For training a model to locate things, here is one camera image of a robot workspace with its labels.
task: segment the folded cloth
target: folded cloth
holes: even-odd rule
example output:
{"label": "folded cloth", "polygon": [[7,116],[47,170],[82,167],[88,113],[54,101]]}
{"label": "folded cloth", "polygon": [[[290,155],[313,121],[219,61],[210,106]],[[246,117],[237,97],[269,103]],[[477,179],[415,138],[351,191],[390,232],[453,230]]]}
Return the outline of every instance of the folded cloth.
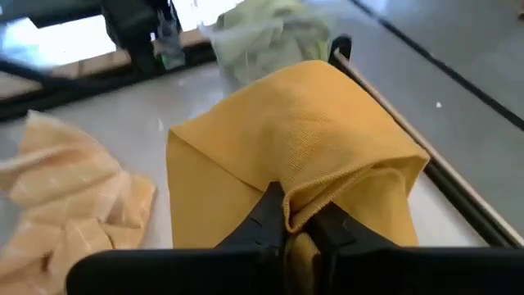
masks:
{"label": "folded cloth", "polygon": [[215,247],[271,181],[286,193],[290,233],[335,202],[391,241],[415,245],[407,196],[427,161],[354,81],[326,62],[302,62],[171,128],[174,246]]}
{"label": "folded cloth", "polygon": [[328,59],[330,30],[298,0],[246,0],[219,17],[216,31],[240,33],[214,39],[219,62],[240,84],[300,61]]}
{"label": "folded cloth", "polygon": [[0,253],[1,294],[57,294],[81,258],[139,245],[155,186],[131,175],[91,136],[30,112],[0,189],[24,209]]}

